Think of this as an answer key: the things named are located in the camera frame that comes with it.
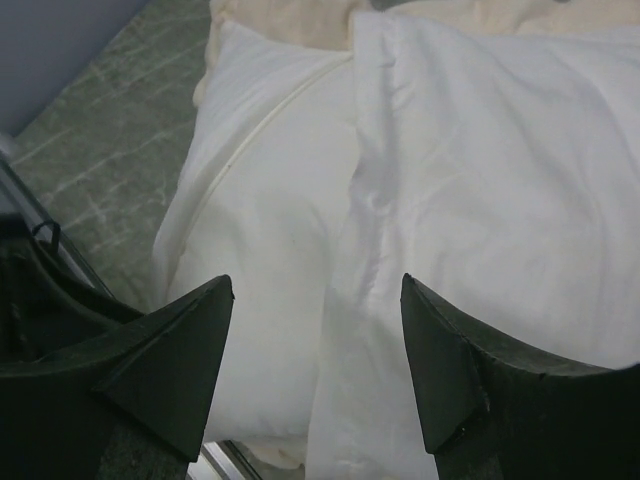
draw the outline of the gray wall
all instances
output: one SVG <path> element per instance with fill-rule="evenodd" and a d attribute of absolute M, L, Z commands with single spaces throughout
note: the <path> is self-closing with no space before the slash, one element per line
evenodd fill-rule
<path fill-rule="evenodd" d="M 0 132 L 17 135 L 149 0 L 0 0 Z"/>

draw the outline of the white bedding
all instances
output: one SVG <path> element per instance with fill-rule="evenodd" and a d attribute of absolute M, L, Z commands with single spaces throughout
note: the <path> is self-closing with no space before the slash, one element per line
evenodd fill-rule
<path fill-rule="evenodd" d="M 640 30 L 466 36 L 362 14 L 360 160 L 327 288 L 307 478 L 435 479 L 409 272 L 544 350 L 640 361 Z"/>
<path fill-rule="evenodd" d="M 253 1 L 286 18 L 249 15 Z M 479 1 L 393 11 L 485 33 L 621 21 L 551 0 Z M 194 139 L 154 246 L 156 307 L 223 273 L 234 283 L 205 440 L 242 440 L 295 468 L 311 416 L 309 478 L 435 475 L 407 383 L 405 271 L 541 348 L 638 359 L 637 31 L 465 36 L 370 14 L 352 54 L 300 45 L 349 49 L 349 15 L 364 2 L 308 0 L 338 23 L 306 36 L 289 28 L 308 14 L 292 2 L 223 2 L 233 8 L 222 32 L 212 25 Z"/>

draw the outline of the white pillow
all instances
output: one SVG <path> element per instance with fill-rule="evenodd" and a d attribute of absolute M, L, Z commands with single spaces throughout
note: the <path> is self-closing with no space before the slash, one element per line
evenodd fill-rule
<path fill-rule="evenodd" d="M 541 349 L 640 361 L 640 29 L 470 37 L 362 14 L 354 62 L 361 158 L 306 478 L 435 479 L 402 332 L 406 272 Z"/>
<path fill-rule="evenodd" d="M 351 14 L 371 8 L 368 0 L 210 0 L 211 29 L 205 52 L 206 73 L 193 93 L 200 106 L 220 50 L 219 27 L 238 23 L 269 40 L 346 51 L 351 46 Z"/>
<path fill-rule="evenodd" d="M 260 458 L 297 467 L 332 246 L 358 157 L 351 54 L 268 41 L 231 22 L 222 33 L 154 247 L 156 291 L 164 304 L 231 276 L 235 304 L 205 441 L 246 441 Z"/>

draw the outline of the marble floor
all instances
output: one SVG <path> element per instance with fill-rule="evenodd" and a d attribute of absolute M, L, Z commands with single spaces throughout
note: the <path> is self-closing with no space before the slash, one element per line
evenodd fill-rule
<path fill-rule="evenodd" d="M 207 0 L 150 2 L 21 134 L 12 162 L 112 292 L 140 310 L 191 141 L 209 22 Z M 251 462 L 265 480 L 304 477 Z"/>

